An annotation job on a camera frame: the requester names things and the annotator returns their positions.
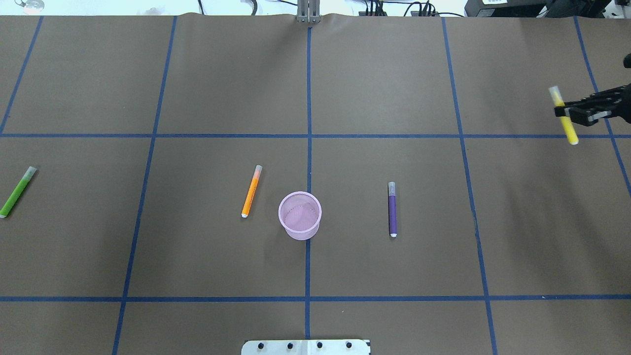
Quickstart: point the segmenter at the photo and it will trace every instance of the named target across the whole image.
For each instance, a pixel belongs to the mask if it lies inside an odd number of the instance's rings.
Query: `cable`
[[[430,16],[433,16],[433,15],[456,15],[460,17],[465,17],[463,15],[460,15],[459,13],[432,13]]]
[[[289,4],[289,5],[298,6],[298,4],[290,3],[289,1],[285,1],[285,0],[275,0],[275,1],[278,2],[278,3],[285,3],[285,4]]]
[[[404,3],[402,1],[382,1],[382,3],[386,3],[386,4],[404,4],[404,5],[413,4],[413,3]]]
[[[423,4],[419,3],[418,1],[415,1],[413,3],[410,3],[410,5],[408,6],[407,9],[405,9],[405,12],[403,13],[403,17],[405,17],[405,15],[408,14],[408,11],[410,10],[410,8],[414,5],[418,4],[418,10],[421,11],[421,7],[423,6]]]
[[[434,8],[434,11],[430,11],[430,10],[431,10],[430,6],[433,6],[433,5],[432,5],[432,4],[430,4],[430,2],[429,2],[429,1],[428,1],[428,2],[426,2],[426,3],[425,3],[425,6],[423,6],[423,9],[419,12],[418,16],[429,16],[430,12],[436,12],[436,11],[435,11],[435,10],[436,10],[435,8]]]
[[[375,0],[375,13],[372,16],[385,16],[384,12],[384,2],[380,0]]]

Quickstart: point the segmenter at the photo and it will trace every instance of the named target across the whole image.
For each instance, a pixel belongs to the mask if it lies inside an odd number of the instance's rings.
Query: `blue tape grid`
[[[445,19],[442,19],[442,29],[444,34],[445,51],[447,54],[447,64],[449,66],[449,77],[451,81],[452,96],[454,100],[454,111],[456,115],[456,121],[458,126],[458,134],[313,134],[312,132],[312,98],[311,98],[311,38],[312,28],[307,29],[307,48],[306,48],[306,60],[307,60],[307,134],[203,134],[203,133],[158,133],[158,125],[160,122],[160,111],[162,109],[162,99],[164,96],[165,85],[167,82],[168,67],[170,57],[173,48],[173,42],[175,37],[175,29],[177,25],[177,17],[173,18],[172,29],[170,34],[170,41],[168,45],[167,57],[165,60],[165,67],[162,78],[162,85],[160,87],[160,95],[158,98],[158,105],[156,108],[156,115],[153,125],[153,132],[147,133],[134,133],[134,134],[91,134],[91,133],[60,133],[60,134],[48,134],[48,133],[4,133],[4,127],[9,119],[11,107],[15,101],[15,97],[18,93],[21,80],[24,72],[27,68],[28,61],[35,46],[38,34],[42,28],[44,18],[40,17],[33,34],[33,38],[29,45],[24,62],[20,69],[20,73],[16,80],[13,92],[10,100],[7,104],[3,120],[0,123],[0,138],[151,138],[150,149],[147,157],[146,169],[143,180],[143,187],[141,191],[141,197],[138,206],[138,214],[136,217],[136,225],[134,228],[134,235],[129,254],[129,261],[127,264],[127,272],[125,278],[125,284],[121,297],[72,297],[72,296],[0,296],[0,302],[109,302],[120,303],[119,319],[117,322],[117,328],[115,333],[114,345],[112,347],[112,354],[117,354],[118,346],[121,337],[122,325],[124,320],[125,308],[127,303],[174,303],[174,302],[207,302],[207,303],[220,303],[220,302],[301,302],[305,305],[305,338],[310,338],[310,303],[311,302],[434,302],[434,301],[483,301],[485,302],[487,309],[487,320],[490,334],[490,341],[492,345],[493,354],[497,354],[497,342],[495,340],[495,331],[493,327],[493,316],[491,309],[491,301],[552,301],[552,300],[613,300],[613,299],[631,299],[631,294],[540,294],[540,295],[490,295],[488,292],[488,282],[485,272],[483,250],[480,241],[480,231],[478,228],[478,219],[475,209],[475,199],[473,194],[473,188],[471,185],[471,176],[469,173],[468,159],[466,155],[465,139],[565,139],[565,135],[476,135],[465,134],[463,132],[462,121],[460,117],[460,108],[457,99],[456,81],[454,78],[454,70],[451,60],[451,50],[449,47],[449,36],[447,33],[447,25]],[[587,72],[589,74],[591,83],[595,91],[598,91],[598,86],[589,64],[587,51],[582,38],[581,28],[578,18],[574,17],[574,24],[576,27],[577,36],[581,45],[583,58]],[[629,194],[631,195],[631,184],[620,157],[620,151],[616,144],[616,139],[629,139],[631,135],[616,135],[613,133],[611,124],[608,119],[605,120],[608,133],[607,135],[579,135],[582,139],[609,139],[613,146],[618,164],[622,172],[623,179],[627,185]],[[310,294],[310,249],[311,243],[308,240],[305,248],[305,296],[304,297],[284,297],[284,296],[261,296],[261,297],[130,297],[129,284],[131,281],[131,272],[134,262],[134,256],[136,251],[136,243],[138,241],[138,233],[140,230],[141,216],[144,206],[144,197],[146,195],[146,189],[148,179],[151,170],[151,161],[153,159],[153,149],[155,147],[155,141],[157,138],[306,138],[307,139],[307,191],[311,192],[312,182],[312,140],[322,138],[451,138],[458,139],[461,144],[461,153],[463,156],[465,179],[467,182],[467,189],[469,194],[469,204],[471,207],[471,213],[475,224],[475,238],[478,248],[478,261],[480,264],[481,282],[483,286],[484,295],[472,295],[472,296],[311,296]]]

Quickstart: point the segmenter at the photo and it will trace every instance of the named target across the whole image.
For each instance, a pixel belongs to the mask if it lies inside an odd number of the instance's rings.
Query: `pink mesh cup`
[[[278,219],[287,234],[304,241],[317,232],[322,218],[320,201],[310,193],[298,191],[285,196],[278,206]]]

